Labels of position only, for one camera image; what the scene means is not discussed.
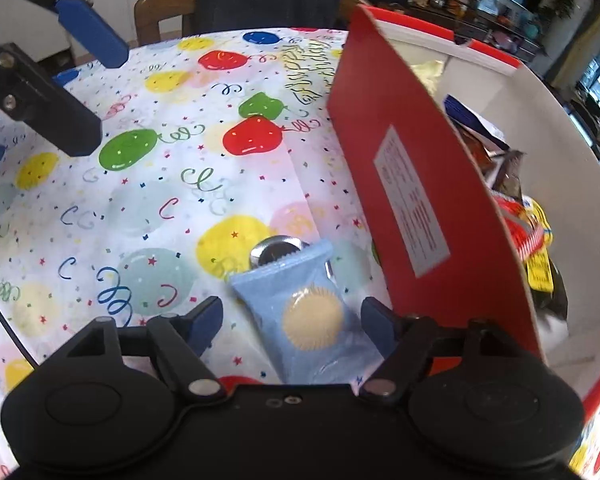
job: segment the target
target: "yellow curtain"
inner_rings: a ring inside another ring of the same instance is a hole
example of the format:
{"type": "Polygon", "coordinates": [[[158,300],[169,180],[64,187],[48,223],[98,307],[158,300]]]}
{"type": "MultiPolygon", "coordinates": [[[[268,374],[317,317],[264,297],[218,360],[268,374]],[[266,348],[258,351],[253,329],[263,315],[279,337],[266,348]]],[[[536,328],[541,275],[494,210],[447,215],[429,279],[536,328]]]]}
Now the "yellow curtain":
{"type": "Polygon", "coordinates": [[[580,79],[591,60],[600,52],[600,15],[574,43],[560,72],[551,85],[554,88],[572,88],[580,79]]]}

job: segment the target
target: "curtain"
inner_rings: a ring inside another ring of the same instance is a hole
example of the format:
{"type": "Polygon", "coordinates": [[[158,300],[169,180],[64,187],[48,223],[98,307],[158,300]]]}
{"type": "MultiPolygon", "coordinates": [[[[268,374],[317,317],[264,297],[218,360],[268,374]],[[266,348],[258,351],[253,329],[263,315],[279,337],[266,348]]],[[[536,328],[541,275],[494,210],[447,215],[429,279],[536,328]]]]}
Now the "curtain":
{"type": "Polygon", "coordinates": [[[546,81],[554,88],[572,88],[599,53],[600,0],[596,0],[574,39],[546,74],[546,81]]]}

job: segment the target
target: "metal bolt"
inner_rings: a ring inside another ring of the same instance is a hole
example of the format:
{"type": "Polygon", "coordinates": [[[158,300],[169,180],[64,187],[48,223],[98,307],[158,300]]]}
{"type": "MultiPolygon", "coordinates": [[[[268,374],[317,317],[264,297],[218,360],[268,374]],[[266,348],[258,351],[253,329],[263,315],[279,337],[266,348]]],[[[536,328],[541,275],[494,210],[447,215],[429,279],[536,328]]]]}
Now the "metal bolt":
{"type": "Polygon", "coordinates": [[[213,379],[198,379],[189,384],[189,391],[194,395],[209,397],[220,391],[222,386],[213,379]]]}
{"type": "Polygon", "coordinates": [[[390,396],[395,391],[395,383],[389,379],[371,379],[362,387],[366,392],[378,397],[390,396]]]}
{"type": "Polygon", "coordinates": [[[2,68],[13,68],[16,64],[15,58],[8,52],[0,53],[0,66],[2,68]]]}
{"type": "Polygon", "coordinates": [[[282,401],[280,399],[267,399],[264,402],[268,408],[280,408],[282,407],[282,401]]]}
{"type": "Polygon", "coordinates": [[[285,402],[287,404],[300,404],[302,402],[302,397],[289,395],[285,397],[285,402]]]}
{"type": "Polygon", "coordinates": [[[2,101],[2,107],[8,112],[15,110],[16,104],[16,98],[11,94],[7,95],[7,97],[5,97],[2,101]]]}

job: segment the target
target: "white label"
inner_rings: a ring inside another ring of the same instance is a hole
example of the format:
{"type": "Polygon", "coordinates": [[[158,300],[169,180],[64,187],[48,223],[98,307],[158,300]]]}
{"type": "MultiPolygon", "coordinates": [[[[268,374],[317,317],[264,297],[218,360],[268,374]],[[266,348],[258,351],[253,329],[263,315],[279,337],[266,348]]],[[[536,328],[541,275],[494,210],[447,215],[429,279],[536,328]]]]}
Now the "white label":
{"type": "Polygon", "coordinates": [[[449,256],[431,202],[394,126],[389,126],[374,158],[376,171],[398,222],[416,278],[449,256]]]}

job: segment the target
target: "table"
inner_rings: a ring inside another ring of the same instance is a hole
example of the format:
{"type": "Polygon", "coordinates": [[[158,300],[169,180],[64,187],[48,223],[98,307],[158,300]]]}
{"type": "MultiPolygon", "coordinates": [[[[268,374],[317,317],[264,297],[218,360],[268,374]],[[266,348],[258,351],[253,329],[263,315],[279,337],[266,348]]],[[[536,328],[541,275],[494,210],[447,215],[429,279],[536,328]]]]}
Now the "table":
{"type": "MultiPolygon", "coordinates": [[[[0,309],[33,357],[95,316],[144,325],[217,295],[224,324],[203,361],[219,377],[278,382],[224,280],[271,234],[330,238],[348,305],[388,304],[326,108],[345,39],[222,32],[137,48],[120,69],[64,73],[103,119],[102,145],[84,158],[0,114],[0,309]]],[[[0,326],[0,405],[28,372],[0,326]]],[[[0,473],[14,466],[0,430],[0,473]]]]}

